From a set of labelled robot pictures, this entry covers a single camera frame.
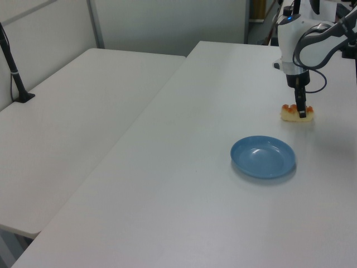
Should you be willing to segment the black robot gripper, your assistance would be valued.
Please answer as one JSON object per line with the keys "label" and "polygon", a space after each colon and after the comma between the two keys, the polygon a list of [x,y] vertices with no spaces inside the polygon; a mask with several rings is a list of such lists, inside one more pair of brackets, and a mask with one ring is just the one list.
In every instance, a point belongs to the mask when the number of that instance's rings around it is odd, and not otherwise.
{"label": "black robot gripper", "polygon": [[310,73],[303,72],[301,74],[288,75],[286,74],[287,85],[294,89],[295,104],[300,118],[306,118],[306,92],[305,86],[310,83]]}

